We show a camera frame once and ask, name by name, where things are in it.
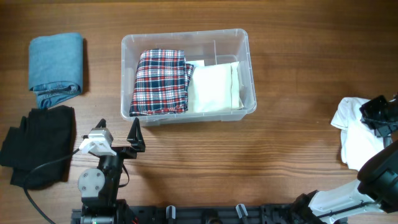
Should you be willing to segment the white printed t-shirt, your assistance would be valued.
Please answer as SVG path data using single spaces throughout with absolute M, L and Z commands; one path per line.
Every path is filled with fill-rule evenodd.
M 359 171 L 370 158 L 384 149 L 383 138 L 361 122 L 360 107 L 369 100 L 356 97 L 343 98 L 331 120 L 341 130 L 341 160 L 349 169 Z

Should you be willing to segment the plaid flannel shirt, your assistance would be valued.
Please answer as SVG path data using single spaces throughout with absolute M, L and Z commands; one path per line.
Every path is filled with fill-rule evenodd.
M 188 111 L 188 86 L 194 65 L 183 50 L 151 49 L 139 57 L 130 116 L 180 114 Z

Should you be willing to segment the cream cloth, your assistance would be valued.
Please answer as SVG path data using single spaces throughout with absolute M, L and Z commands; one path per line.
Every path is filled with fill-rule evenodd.
M 207 113 L 243 108 L 239 62 L 195 67 L 188 86 L 188 112 Z

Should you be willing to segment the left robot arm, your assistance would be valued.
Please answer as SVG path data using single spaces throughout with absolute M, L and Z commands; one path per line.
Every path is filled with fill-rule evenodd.
M 135 159 L 144 152 L 146 145 L 141 133 L 139 119 L 135 119 L 127 135 L 128 146 L 113 146 L 113 136 L 102 119 L 89 134 L 83 136 L 79 150 L 99 159 L 94 169 L 85 170 L 78 179 L 81 201 L 91 209 L 116 206 L 118 190 L 123 187 L 120 178 L 126 159 Z

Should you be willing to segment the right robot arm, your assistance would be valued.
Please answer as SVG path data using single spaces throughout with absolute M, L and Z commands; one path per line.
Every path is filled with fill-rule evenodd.
M 341 160 L 357 178 L 327 191 L 302 194 L 291 205 L 292 223 L 343 223 L 348 217 L 397 211 L 397 99 L 343 98 L 331 120 L 340 130 Z

